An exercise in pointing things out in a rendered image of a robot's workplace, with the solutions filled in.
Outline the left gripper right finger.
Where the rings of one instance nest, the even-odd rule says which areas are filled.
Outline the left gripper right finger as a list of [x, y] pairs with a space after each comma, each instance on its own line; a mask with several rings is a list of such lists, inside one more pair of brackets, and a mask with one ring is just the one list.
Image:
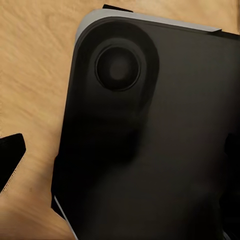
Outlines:
[[240, 135], [228, 133], [224, 151], [240, 173]]

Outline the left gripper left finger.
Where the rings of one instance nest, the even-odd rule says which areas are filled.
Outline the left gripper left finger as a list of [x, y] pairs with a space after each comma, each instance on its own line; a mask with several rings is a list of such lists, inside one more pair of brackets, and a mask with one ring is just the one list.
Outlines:
[[22, 133], [0, 138], [0, 193], [26, 152]]

